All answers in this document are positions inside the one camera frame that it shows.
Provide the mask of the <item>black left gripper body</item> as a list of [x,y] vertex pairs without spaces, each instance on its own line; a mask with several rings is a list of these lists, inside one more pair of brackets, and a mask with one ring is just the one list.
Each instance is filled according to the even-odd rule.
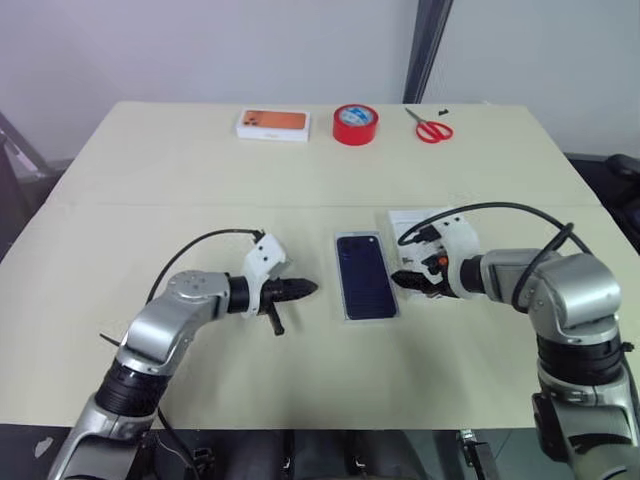
[[293,279],[268,280],[262,286],[259,314],[268,317],[275,336],[281,336],[285,333],[276,304],[292,301],[295,290]]

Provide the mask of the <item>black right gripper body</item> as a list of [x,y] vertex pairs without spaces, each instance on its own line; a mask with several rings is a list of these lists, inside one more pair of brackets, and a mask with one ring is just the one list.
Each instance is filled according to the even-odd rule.
[[448,279],[448,256],[443,252],[434,253],[421,261],[425,268],[426,295],[429,298],[450,297]]

